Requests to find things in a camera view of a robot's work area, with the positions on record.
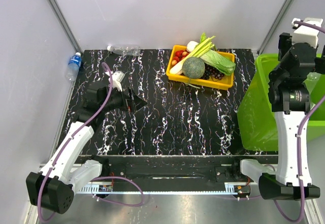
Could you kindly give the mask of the Pepsi bottle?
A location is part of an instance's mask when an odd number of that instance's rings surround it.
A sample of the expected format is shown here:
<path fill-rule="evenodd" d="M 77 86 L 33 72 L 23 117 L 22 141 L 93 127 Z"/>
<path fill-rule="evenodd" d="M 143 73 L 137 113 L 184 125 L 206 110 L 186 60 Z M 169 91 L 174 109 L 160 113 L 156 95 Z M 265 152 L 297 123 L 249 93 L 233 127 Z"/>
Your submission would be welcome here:
<path fill-rule="evenodd" d="M 79 73 L 80 67 L 82 63 L 81 53 L 76 52 L 69 60 L 67 71 L 66 71 L 66 78 L 69 81 L 75 81 L 77 75 Z"/>

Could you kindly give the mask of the clear crushed bottle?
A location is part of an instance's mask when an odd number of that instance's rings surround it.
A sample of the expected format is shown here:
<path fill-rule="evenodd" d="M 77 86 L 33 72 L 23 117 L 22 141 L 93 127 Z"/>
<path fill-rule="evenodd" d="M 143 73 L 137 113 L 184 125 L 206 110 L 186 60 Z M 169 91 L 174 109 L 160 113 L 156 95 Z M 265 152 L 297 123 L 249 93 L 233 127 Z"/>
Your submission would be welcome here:
<path fill-rule="evenodd" d="M 314 87 L 319 81 L 320 77 L 321 77 L 320 73 L 311 72 L 307 75 L 307 79 L 305 83 L 308 87 Z"/>

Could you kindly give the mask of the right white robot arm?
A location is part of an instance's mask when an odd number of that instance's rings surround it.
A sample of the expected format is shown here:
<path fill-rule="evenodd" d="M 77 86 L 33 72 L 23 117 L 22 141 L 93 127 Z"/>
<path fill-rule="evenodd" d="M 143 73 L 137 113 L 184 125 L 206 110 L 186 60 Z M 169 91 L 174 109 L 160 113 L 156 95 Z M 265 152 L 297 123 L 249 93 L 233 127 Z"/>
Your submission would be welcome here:
<path fill-rule="evenodd" d="M 231 175 L 255 181 L 265 200 L 316 199 L 320 188 L 312 183 L 307 161 L 307 123 L 315 108 L 305 80 L 311 72 L 324 73 L 324 59 L 316 56 L 317 36 L 299 40 L 282 33 L 278 48 L 278 54 L 256 59 L 256 73 L 238 110 L 243 146 L 277 151 L 277 170 L 246 158 L 231 168 Z"/>

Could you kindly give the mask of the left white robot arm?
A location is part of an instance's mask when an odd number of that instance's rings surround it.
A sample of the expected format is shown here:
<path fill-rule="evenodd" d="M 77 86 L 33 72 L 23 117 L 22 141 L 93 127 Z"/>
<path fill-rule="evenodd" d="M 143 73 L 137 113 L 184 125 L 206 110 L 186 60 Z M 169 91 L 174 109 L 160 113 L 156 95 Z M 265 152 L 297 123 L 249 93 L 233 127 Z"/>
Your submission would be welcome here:
<path fill-rule="evenodd" d="M 135 113 L 146 106 L 133 89 L 89 88 L 74 122 L 48 163 L 26 178 L 29 200 L 38 210 L 64 214 L 75 194 L 93 179 L 104 181 L 110 175 L 109 160 L 92 155 L 76 170 L 73 164 L 85 144 L 103 123 L 105 114 L 115 109 Z"/>

